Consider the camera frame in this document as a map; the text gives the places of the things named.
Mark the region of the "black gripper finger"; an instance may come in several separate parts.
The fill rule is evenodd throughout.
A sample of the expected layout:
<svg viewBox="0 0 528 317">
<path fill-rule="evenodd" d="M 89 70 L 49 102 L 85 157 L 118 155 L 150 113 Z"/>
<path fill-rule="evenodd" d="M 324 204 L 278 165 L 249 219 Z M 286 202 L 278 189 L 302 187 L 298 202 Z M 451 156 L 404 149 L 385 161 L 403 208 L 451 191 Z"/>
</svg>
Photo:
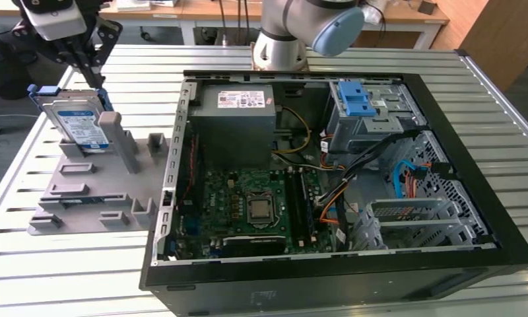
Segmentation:
<svg viewBox="0 0 528 317">
<path fill-rule="evenodd" d="M 72 66 L 84 75 L 89 87 L 98 87 L 97 51 L 92 41 L 93 28 L 86 24 L 84 33 L 46 41 L 28 19 L 21 19 L 12 35 L 50 61 Z"/>
<path fill-rule="evenodd" d="M 93 52 L 89 57 L 89 69 L 92 77 L 88 79 L 89 86 L 92 88 L 101 88 L 104 83 L 104 77 L 101 75 L 101 68 L 105 64 L 108 57 L 112 53 L 120 34 L 122 32 L 122 25 L 112 20 L 102 18 L 97 19 L 97 36 L 100 38 L 101 45 L 93 47 Z"/>
</svg>

